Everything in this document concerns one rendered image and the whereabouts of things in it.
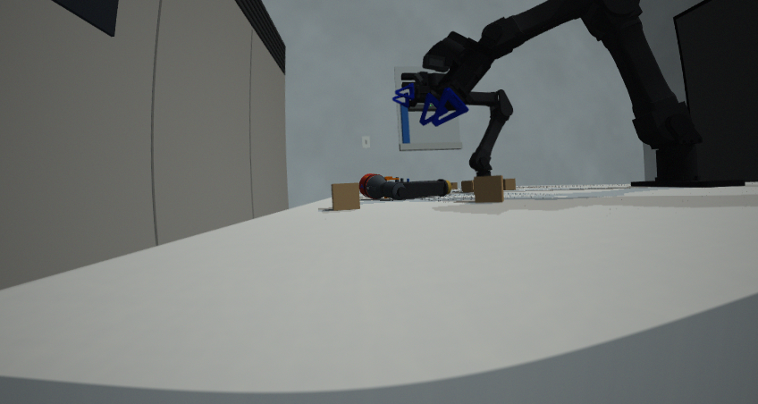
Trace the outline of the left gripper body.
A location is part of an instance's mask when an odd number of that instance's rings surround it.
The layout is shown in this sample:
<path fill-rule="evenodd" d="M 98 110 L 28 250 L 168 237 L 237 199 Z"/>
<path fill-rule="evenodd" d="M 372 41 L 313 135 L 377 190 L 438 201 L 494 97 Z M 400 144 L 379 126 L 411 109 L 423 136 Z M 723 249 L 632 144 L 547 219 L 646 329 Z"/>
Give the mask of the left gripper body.
<path fill-rule="evenodd" d="M 475 79 L 474 76 L 470 79 L 470 81 L 466 84 L 466 86 L 463 88 L 456 80 L 450 80 L 447 82 L 444 82 L 442 84 L 438 84 L 434 87 L 434 92 L 437 95 L 442 96 L 442 92 L 445 88 L 451 88 L 453 92 L 462 100 L 464 104 L 471 105 L 474 99 L 469 95 L 470 91 L 475 87 L 478 80 Z M 467 91 L 465 91 L 465 90 Z M 458 92 L 457 92 L 458 91 Z M 465 99 L 464 99 L 465 98 Z M 448 111 L 456 111 L 455 107 L 447 100 L 445 106 Z"/>

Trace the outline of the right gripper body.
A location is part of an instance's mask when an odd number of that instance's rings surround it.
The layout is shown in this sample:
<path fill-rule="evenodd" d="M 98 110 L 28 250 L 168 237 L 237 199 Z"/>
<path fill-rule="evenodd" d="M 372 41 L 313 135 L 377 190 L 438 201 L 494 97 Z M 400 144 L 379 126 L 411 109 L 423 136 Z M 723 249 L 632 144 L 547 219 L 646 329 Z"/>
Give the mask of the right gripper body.
<path fill-rule="evenodd" d="M 420 94 L 419 92 L 419 85 L 415 85 L 414 83 L 414 100 L 408 100 L 409 101 L 409 108 L 415 107 L 417 103 L 424 103 L 425 97 L 427 94 Z M 420 100 L 419 100 L 420 98 Z"/>

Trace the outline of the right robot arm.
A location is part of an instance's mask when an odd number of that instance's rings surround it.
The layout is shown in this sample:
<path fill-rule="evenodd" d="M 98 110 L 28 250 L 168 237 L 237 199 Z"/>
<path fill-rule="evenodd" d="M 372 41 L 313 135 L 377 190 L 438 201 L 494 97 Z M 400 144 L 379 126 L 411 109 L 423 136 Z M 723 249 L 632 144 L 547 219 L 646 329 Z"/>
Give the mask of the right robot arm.
<path fill-rule="evenodd" d="M 439 98 L 441 98 L 441 96 L 437 95 L 433 89 L 443 77 L 443 74 L 430 73 L 428 75 L 428 72 L 418 72 L 413 76 L 414 81 L 417 83 L 417 85 L 419 85 L 420 94 L 427 94 L 431 92 L 435 97 Z M 470 91 L 469 95 L 474 99 L 471 105 L 490 106 L 491 114 L 491 119 L 489 121 L 486 132 L 478 148 L 476 149 L 476 152 L 473 153 L 470 157 L 469 165 L 472 169 L 475 169 L 475 172 L 478 171 L 476 173 L 476 176 L 491 176 L 491 172 L 489 171 L 492 170 L 492 167 L 489 164 L 491 160 L 490 155 L 492 153 L 495 141 L 500 134 L 501 128 L 513 114 L 513 107 L 506 93 L 502 89 L 499 89 L 496 92 Z M 496 105 L 496 103 L 498 104 Z"/>

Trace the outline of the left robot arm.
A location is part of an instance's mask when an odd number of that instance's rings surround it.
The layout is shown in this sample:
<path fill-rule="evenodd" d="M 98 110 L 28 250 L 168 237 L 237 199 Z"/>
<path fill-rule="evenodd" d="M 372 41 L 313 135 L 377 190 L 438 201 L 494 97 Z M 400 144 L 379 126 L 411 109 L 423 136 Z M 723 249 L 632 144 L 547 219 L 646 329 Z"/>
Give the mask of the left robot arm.
<path fill-rule="evenodd" d="M 478 42 L 452 31 L 426 53 L 423 68 L 447 72 L 438 84 L 457 80 L 464 88 L 474 74 L 479 82 L 495 59 L 549 29 L 581 18 L 590 34 L 609 50 L 619 69 L 631 99 L 638 138 L 659 149 L 656 182 L 632 181 L 631 186 L 745 186 L 745 180 L 701 180 L 698 175 L 693 144 L 702 143 L 703 138 L 694 128 L 685 101 L 679 103 L 670 90 L 647 43 L 638 17 L 643 12 L 640 0 L 599 1 L 548 0 L 488 24 Z"/>

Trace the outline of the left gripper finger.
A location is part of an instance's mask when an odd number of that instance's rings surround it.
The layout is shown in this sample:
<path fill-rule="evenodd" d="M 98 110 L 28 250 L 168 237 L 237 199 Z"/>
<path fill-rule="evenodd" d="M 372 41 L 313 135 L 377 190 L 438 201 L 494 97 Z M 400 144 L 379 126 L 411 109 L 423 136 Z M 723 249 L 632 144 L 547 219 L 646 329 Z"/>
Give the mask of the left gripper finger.
<path fill-rule="evenodd" d="M 425 97 L 424 109 L 423 109 L 423 112 L 422 112 L 422 115 L 421 115 L 421 118 L 420 118 L 420 121 L 419 121 L 422 125 L 426 125 L 426 124 L 428 124 L 429 122 L 431 122 L 433 120 L 434 116 L 431 116 L 428 119 L 425 119 L 425 116 L 426 116 L 426 113 L 427 113 L 427 110 L 428 110 L 428 107 L 429 107 L 430 103 L 432 103 L 437 108 L 439 102 L 440 101 L 437 98 L 435 98 L 431 93 L 427 93 L 427 95 Z M 442 116 L 442 115 L 444 115 L 444 114 L 446 114 L 448 112 L 449 111 L 444 107 L 442 109 L 442 112 L 441 112 L 440 116 Z"/>
<path fill-rule="evenodd" d="M 442 109 L 444 108 L 447 100 L 455 107 L 456 111 L 452 114 L 449 114 L 445 117 L 443 117 L 441 120 L 439 120 L 439 116 L 442 112 Z M 437 127 L 457 116 L 460 116 L 464 113 L 466 113 L 469 109 L 467 106 L 462 102 L 462 100 L 453 92 L 451 88 L 445 88 L 442 92 L 442 96 L 440 99 L 440 102 L 436 108 L 434 118 L 432 120 L 432 124 Z"/>

